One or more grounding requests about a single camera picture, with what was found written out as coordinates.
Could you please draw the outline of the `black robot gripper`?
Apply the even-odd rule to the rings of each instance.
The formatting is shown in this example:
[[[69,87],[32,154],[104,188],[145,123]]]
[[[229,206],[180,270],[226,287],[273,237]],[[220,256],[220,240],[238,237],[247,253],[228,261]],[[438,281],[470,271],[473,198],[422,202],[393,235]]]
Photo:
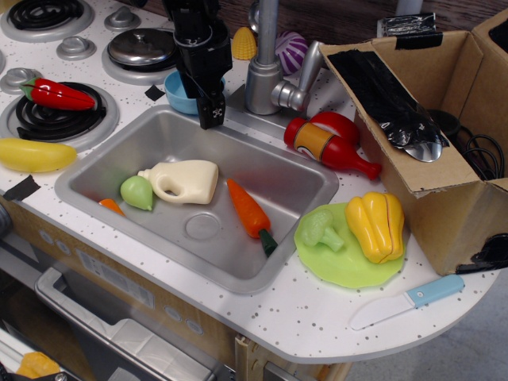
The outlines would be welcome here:
[[[164,1],[180,52],[177,63],[187,96],[197,99],[202,129],[222,125],[225,96],[221,79],[233,66],[229,28],[219,18],[218,1]]]

